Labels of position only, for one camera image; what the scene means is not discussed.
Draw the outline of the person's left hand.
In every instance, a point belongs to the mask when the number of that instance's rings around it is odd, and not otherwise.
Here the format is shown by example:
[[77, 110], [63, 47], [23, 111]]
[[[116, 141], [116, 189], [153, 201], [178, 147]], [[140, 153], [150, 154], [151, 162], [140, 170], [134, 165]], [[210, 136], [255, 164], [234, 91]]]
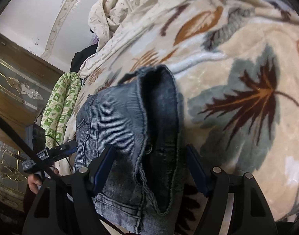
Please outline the person's left hand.
[[42, 185], [43, 182], [38, 174], [29, 174], [27, 177], [26, 193], [34, 193], [37, 195]]

